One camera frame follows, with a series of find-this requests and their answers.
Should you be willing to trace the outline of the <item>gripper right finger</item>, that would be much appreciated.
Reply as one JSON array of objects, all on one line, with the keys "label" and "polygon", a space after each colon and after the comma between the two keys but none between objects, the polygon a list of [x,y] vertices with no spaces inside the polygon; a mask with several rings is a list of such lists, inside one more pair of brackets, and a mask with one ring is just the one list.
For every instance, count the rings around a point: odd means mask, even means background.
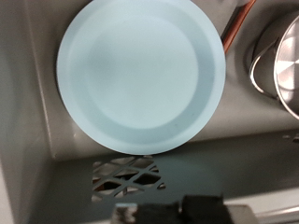
[{"label": "gripper right finger", "polygon": [[218,196],[185,196],[181,215],[186,224],[259,224],[250,207],[226,205]]}]

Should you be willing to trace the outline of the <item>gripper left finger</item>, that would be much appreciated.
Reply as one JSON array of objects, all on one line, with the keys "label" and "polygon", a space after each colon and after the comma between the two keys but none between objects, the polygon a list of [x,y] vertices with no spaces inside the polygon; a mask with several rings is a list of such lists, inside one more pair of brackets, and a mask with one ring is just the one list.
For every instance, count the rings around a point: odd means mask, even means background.
[{"label": "gripper left finger", "polygon": [[117,203],[112,224],[181,224],[177,203]]}]

